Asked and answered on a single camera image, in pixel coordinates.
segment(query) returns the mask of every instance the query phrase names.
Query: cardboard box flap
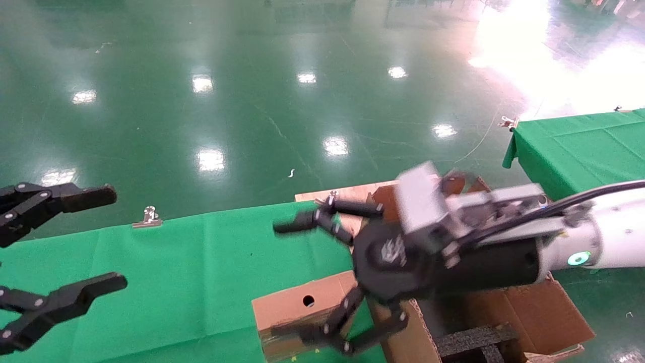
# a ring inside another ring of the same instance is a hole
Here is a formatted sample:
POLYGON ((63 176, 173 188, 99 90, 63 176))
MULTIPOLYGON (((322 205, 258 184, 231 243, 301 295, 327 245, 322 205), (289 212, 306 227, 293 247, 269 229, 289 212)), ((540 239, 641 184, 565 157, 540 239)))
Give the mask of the cardboard box flap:
POLYGON ((551 355, 595 336, 552 278, 535 285, 472 293, 465 306, 471 324, 510 323, 525 352, 551 355))
POLYGON ((251 301, 258 331, 264 331, 283 322, 293 322, 326 309, 332 309, 356 286, 353 271, 347 271, 304 285, 262 296, 251 301), (313 305, 305 304, 310 296, 313 305))
MULTIPOLYGON (((368 302, 375 322, 390 316, 385 307, 368 302)), ((423 321, 423 314, 415 300, 401 303, 408 314, 408 327, 381 344, 388 363, 441 363, 439 352, 423 321)))

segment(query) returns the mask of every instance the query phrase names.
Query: green tablecloth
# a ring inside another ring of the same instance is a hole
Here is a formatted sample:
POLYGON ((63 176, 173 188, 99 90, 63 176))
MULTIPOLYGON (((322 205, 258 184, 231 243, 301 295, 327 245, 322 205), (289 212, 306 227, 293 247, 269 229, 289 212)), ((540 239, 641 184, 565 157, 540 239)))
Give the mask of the green tablecloth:
POLYGON ((645 179, 645 109, 520 122, 503 166, 514 158, 554 200, 645 179))
MULTIPOLYGON (((7 363, 264 362, 251 300, 352 268, 322 232, 276 238, 275 218, 310 202, 268 205, 18 242, 0 250, 0 284, 35 293, 109 271, 129 286, 98 298, 7 363)), ((16 317, 0 311, 0 327, 16 317)), ((354 328, 372 325, 364 304, 354 328)), ((298 362, 344 362, 332 349, 298 362)), ((380 346, 352 362, 384 362, 380 346)))

